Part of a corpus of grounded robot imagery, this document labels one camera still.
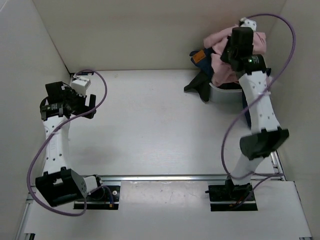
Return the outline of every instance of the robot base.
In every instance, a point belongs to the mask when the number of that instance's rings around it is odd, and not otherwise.
[[[252,191],[253,188],[250,183],[246,185],[234,185],[231,178],[228,177],[225,185],[209,185],[208,189],[206,193],[209,194],[211,212],[258,210],[254,193],[245,204],[234,209]]]
[[[110,202],[110,194],[107,190],[103,188],[98,191],[88,195],[86,197],[87,210],[118,210],[119,209],[119,200],[120,200],[120,185],[107,185],[110,189],[113,197],[114,204],[111,206]],[[80,199],[74,202],[73,209],[83,210],[85,207],[84,200]]]

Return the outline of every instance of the clothing pile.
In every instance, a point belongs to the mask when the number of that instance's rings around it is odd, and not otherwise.
[[[196,90],[202,101],[210,100],[211,87],[214,86],[224,89],[241,89],[236,73],[228,63],[222,61],[227,54],[227,44],[232,34],[232,29],[238,27],[235,25],[223,29],[206,37],[203,40],[204,49],[195,50],[190,53],[192,63],[200,69],[199,74],[184,87],[184,91]],[[267,51],[266,34],[264,32],[253,33],[253,54],[265,54]],[[247,106],[246,97],[242,91],[243,107]],[[251,126],[250,115],[246,116],[248,125]]]

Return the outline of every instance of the cable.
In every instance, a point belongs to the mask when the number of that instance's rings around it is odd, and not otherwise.
[[[79,73],[82,73],[82,72],[85,72],[85,71],[92,71],[94,72],[95,74],[97,74],[102,82],[103,82],[103,85],[104,85],[104,95],[103,95],[103,98],[102,100],[91,110],[87,111],[87,112],[84,112],[84,113],[81,113],[77,116],[73,116],[71,118],[69,118],[68,120],[62,122],[61,124],[59,124],[53,131],[52,133],[48,136],[48,138],[43,142],[43,144],[41,145],[39,151],[35,154],[30,166],[29,166],[29,169],[28,169],[28,172],[27,172],[27,175],[26,175],[26,185],[27,185],[27,188],[29,190],[29,193],[30,195],[32,196],[32,198],[34,199],[34,201],[39,204],[41,207],[53,212],[53,213],[56,213],[56,214],[60,214],[60,215],[64,215],[64,216],[69,216],[69,217],[78,217],[78,216],[81,216],[83,215],[86,210],[87,210],[87,199],[84,198],[84,208],[83,208],[83,211],[82,212],[79,212],[79,213],[70,213],[70,212],[64,212],[64,211],[60,211],[60,210],[57,210],[57,209],[54,209],[48,205],[46,205],[44,202],[42,202],[36,195],[35,193],[33,192],[32,188],[31,188],[31,172],[32,172],[32,169],[39,157],[39,155],[41,154],[41,152],[45,149],[45,147],[47,146],[47,144],[50,142],[50,140],[52,139],[52,137],[56,134],[57,131],[59,131],[59,129],[61,129],[65,124],[71,122],[72,120],[75,120],[77,118],[80,118],[80,117],[84,117],[85,115],[88,115],[90,113],[92,113],[93,111],[95,111],[98,107],[101,106],[101,104],[105,101],[106,97],[107,97],[107,93],[108,93],[108,87],[107,87],[107,83],[106,83],[106,80],[104,79],[104,77],[98,73],[97,71],[95,70],[90,70],[90,69],[86,69],[86,70],[82,70],[82,71],[79,71],[77,72],[75,75],[78,75]],[[110,201],[113,201],[113,197],[112,197],[112,194],[110,195]]]
[[[267,180],[268,178],[272,178],[272,177],[281,177],[283,176],[282,173],[278,174],[262,174],[262,173],[255,173],[255,172],[249,172],[248,174],[241,176],[241,177],[235,177],[232,176],[231,173],[228,171],[227,166],[226,166],[226,161],[225,161],[225,145],[226,145],[226,141],[227,141],[227,137],[231,131],[231,129],[235,126],[236,122],[255,104],[257,104],[257,102],[259,102],[264,94],[266,92],[269,91],[270,87],[275,83],[275,81],[281,76],[281,74],[284,72],[284,70],[287,68],[287,66],[289,65],[294,52],[295,52],[295,48],[296,48],[296,32],[294,30],[294,27],[291,25],[290,22],[288,22],[288,20],[286,20],[284,17],[276,15],[276,14],[272,14],[272,13],[260,13],[260,14],[256,14],[256,15],[252,15],[249,16],[247,18],[253,18],[253,17],[259,17],[259,16],[272,16],[275,18],[278,18],[280,20],[282,20],[283,22],[286,23],[286,25],[290,28],[291,34],[292,34],[292,47],[291,47],[291,51],[289,54],[289,57],[287,58],[287,60],[284,63],[283,68],[280,70],[280,72],[274,77],[274,79],[270,82],[270,84],[263,90],[262,94],[259,95],[259,97],[257,97],[252,103],[250,103],[245,109],[243,109],[239,115],[232,121],[232,123],[230,124],[230,126],[228,127],[228,129],[226,130],[224,137],[223,137],[223,141],[222,141],[222,145],[221,145],[221,162],[222,162],[222,166],[224,168],[224,171],[227,173],[228,176],[231,176],[233,179],[244,179],[247,176],[250,176],[252,174],[256,175],[256,176],[262,176],[262,177],[267,177],[266,179],[262,180],[262,182],[264,182],[265,180]]]
[[[94,193],[95,191],[97,191],[97,190],[99,190],[99,189],[101,189],[101,188],[103,188],[103,190],[106,189],[106,190],[108,191],[109,197],[110,197],[110,204],[113,205],[113,204],[115,203],[114,197],[113,197],[113,195],[112,195],[112,192],[111,192],[110,188],[109,188],[108,186],[106,186],[106,185],[98,186],[97,188],[95,188],[95,189],[93,189],[92,191],[90,191],[89,194],[92,194],[92,193]]]
[[[104,198],[105,194],[106,194],[106,190],[103,189],[103,193],[102,193],[102,196],[101,196],[100,198],[94,198],[94,197],[92,197],[92,196],[91,196],[91,198],[92,198],[93,200],[95,200],[95,201],[100,201],[101,199]]]

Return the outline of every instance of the dark blue cloth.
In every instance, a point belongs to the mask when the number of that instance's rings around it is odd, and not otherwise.
[[[201,50],[196,50],[196,51],[192,51],[190,52],[189,56],[191,57],[191,62],[198,67],[199,69],[201,69],[210,79],[212,78],[212,76],[214,75],[214,70],[211,67],[211,54],[214,53],[215,51],[212,49],[212,47],[210,48],[204,48],[203,52],[205,54],[205,58],[200,60],[198,63],[195,63],[194,59],[192,58],[193,55],[195,55],[196,53],[200,52]]]
[[[211,78],[207,76],[204,71],[200,71],[195,78],[184,87],[185,92],[189,92],[190,90],[196,90],[202,101],[209,102],[210,100],[210,85]]]

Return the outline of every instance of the orange tag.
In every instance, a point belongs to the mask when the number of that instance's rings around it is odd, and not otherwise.
[[[203,50],[198,51],[195,55],[192,56],[194,63],[197,64],[200,62],[202,59],[206,57],[205,52]]]

